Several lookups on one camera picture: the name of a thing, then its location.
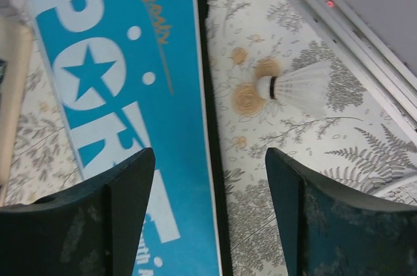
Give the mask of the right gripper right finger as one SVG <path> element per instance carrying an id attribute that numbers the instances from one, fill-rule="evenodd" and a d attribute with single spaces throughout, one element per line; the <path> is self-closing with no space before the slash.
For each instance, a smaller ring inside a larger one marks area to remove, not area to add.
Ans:
<path id="1" fill-rule="evenodd" d="M 415 275 L 416 207 L 368 195 L 277 148 L 266 173 L 289 275 Z"/>

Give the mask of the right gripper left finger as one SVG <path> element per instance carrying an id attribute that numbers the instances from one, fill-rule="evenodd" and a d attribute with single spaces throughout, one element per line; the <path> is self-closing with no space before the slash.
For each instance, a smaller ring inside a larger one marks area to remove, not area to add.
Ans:
<path id="1" fill-rule="evenodd" d="M 2 275 L 131 275 L 154 176 L 146 148 L 66 190 L 1 208 Z"/>

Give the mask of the white shuttlecock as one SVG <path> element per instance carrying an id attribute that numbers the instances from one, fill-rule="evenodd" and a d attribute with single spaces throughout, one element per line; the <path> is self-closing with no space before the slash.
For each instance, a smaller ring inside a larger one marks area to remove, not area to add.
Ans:
<path id="1" fill-rule="evenodd" d="M 331 61 L 320 61 L 281 76 L 264 76 L 255 83 L 258 95 L 299 108 L 315 118 L 326 116 Z"/>

